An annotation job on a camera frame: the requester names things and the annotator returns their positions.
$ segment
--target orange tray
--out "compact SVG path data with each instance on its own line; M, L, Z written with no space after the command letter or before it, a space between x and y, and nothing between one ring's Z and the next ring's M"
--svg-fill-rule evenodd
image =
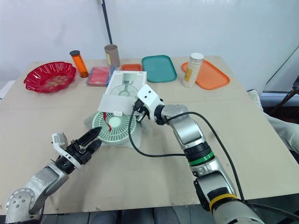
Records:
M122 71L142 71L140 64L123 64L121 66Z
M184 72L186 72L187 67L188 62L182 64L182 70ZM204 60L198 72L196 84L205 90L214 90L227 85L229 81L227 75Z

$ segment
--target yellow ring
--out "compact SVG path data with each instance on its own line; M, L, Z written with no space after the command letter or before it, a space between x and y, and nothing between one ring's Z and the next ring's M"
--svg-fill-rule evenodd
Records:
M219 200L221 200L221 199L223 199L223 198L226 198L226 197L237 198L237 196L236 196L236 195L233 195L233 194L223 194L223 195L219 195L219 196L213 198L213 200L211 200L211 202L210 202L210 211L211 211L211 208L212 208L213 204L215 204L215 202L217 202L217 201L219 201Z

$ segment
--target teal tray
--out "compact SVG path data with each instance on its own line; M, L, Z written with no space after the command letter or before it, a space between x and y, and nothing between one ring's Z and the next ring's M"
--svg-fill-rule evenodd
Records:
M151 83L171 82L177 78L172 61L166 55L144 57L142 68L147 72L147 79Z

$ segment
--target white wall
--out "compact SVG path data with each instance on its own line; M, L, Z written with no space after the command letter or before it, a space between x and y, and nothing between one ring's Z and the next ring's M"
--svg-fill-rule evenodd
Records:
M298 0L107 0L121 57L220 55L261 91L299 45Z
M220 55L259 91L299 45L298 0L106 0L121 57ZM32 61L105 58L100 0L1 0L0 81Z
M1 0L0 81L16 79L30 62L105 58L109 44L100 1Z

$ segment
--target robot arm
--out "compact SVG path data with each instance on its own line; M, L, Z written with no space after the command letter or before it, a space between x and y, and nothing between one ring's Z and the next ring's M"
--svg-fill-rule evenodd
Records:
M63 133L53 134L53 146L60 156L11 194L6 203L5 223L37 224L45 200L69 179L75 168L86 164L101 146L100 140L93 141L100 131L100 127L91 129L80 139L71 141L69 146Z
M144 85L137 94L133 109L159 125L187 112L184 105L165 105L159 96ZM194 186L202 207L211 211L216 224L263 224L264 222L243 202L237 199L235 188L218 158L208 145L197 122L183 115L168 122L196 177Z

